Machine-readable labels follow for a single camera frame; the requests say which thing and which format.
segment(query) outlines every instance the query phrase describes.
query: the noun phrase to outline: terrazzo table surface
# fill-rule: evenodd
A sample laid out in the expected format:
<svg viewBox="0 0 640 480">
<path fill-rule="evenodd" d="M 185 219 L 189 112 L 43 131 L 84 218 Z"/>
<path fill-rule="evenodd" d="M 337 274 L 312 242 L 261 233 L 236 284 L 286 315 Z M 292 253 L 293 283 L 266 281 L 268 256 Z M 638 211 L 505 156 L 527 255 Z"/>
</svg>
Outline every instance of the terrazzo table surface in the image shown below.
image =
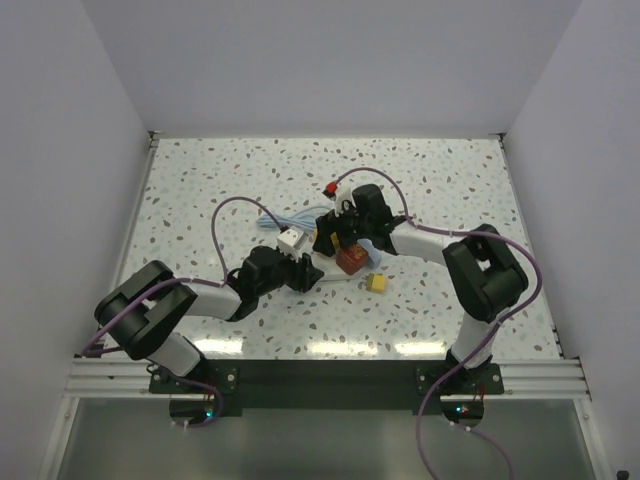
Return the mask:
<svg viewBox="0 0 640 480">
<path fill-rule="evenodd" d="M 176 276 L 220 280 L 209 228 L 217 203 L 244 195 L 280 214 L 315 204 L 330 207 L 324 186 L 357 166 L 393 177 L 421 223 L 451 229 L 491 223 L 527 244 L 497 140 L 162 139 L 123 278 L 159 259 Z M 359 172 L 346 181 L 353 187 L 381 185 L 387 203 L 399 212 L 400 201 L 383 178 Z M 242 202 L 221 211 L 217 231 L 230 269 L 256 245 L 275 246 L 277 231 L 258 228 L 257 217 L 258 209 Z M 518 259 L 533 283 L 531 267 Z M 376 270 L 388 279 L 383 295 L 364 288 L 368 273 L 319 283 L 307 294 L 275 291 L 237 323 L 185 317 L 176 330 L 209 358 L 443 358 L 462 317 L 446 269 L 385 254 Z M 106 345 L 115 344 L 108 338 Z M 497 360 L 559 358 L 544 298 L 506 322 L 493 353 Z"/>
</svg>

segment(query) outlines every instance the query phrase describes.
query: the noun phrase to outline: orange object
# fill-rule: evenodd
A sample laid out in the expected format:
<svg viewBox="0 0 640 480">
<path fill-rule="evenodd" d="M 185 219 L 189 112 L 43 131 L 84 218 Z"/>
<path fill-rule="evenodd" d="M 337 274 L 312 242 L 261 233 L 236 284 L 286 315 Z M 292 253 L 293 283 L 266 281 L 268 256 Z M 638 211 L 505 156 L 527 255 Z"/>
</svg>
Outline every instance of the orange object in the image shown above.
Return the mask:
<svg viewBox="0 0 640 480">
<path fill-rule="evenodd" d="M 357 243 L 349 248 L 343 248 L 338 252 L 336 264 L 345 271 L 347 275 L 353 275 L 367 263 L 369 254 Z"/>
</svg>

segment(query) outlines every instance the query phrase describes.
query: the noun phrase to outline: white wall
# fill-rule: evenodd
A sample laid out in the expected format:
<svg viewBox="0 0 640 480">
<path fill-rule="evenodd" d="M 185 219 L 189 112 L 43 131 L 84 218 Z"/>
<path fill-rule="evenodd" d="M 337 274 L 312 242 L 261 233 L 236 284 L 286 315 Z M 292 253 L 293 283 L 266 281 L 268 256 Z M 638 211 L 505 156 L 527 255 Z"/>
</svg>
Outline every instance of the white wall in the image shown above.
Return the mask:
<svg viewBox="0 0 640 480">
<path fill-rule="evenodd" d="M 580 0 L 83 0 L 149 129 L 504 132 Z"/>
<path fill-rule="evenodd" d="M 146 147 L 79 0 L 0 5 L 0 476 L 35 478 Z"/>
<path fill-rule="evenodd" d="M 640 475 L 640 2 L 584 0 L 506 152 L 560 338 Z"/>
</svg>

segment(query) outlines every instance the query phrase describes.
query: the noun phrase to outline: yellow cube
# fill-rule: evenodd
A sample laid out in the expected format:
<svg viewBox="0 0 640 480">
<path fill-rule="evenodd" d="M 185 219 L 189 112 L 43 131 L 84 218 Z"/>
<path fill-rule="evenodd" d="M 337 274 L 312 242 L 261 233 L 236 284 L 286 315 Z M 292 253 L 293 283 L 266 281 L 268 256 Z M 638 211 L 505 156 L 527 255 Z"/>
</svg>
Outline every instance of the yellow cube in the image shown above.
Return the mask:
<svg viewBox="0 0 640 480">
<path fill-rule="evenodd" d="M 382 275 L 375 273 L 369 274 L 367 277 L 367 290 L 374 293 L 384 293 L 387 289 L 387 279 Z"/>
<path fill-rule="evenodd" d="M 340 240 L 338 240 L 338 234 L 336 232 L 331 234 L 331 243 L 333 243 L 333 248 L 340 248 Z"/>
</svg>

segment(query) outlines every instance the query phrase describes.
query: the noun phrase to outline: black mounting plate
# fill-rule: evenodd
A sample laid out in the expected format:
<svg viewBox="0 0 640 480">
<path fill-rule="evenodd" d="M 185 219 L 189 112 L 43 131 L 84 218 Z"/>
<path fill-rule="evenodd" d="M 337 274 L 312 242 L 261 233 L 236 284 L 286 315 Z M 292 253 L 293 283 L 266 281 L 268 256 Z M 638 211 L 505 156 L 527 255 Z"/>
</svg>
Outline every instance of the black mounting plate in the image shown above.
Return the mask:
<svg viewBox="0 0 640 480">
<path fill-rule="evenodd" d="M 223 415 L 245 408 L 323 410 L 409 410 L 417 413 L 424 395 L 451 365 L 445 360 L 209 360 L 213 384 L 224 396 Z M 426 414 L 440 414 L 440 395 L 504 393 L 497 364 L 455 389 L 439 391 Z M 169 379 L 151 379 L 152 394 L 193 394 L 201 390 Z"/>
</svg>

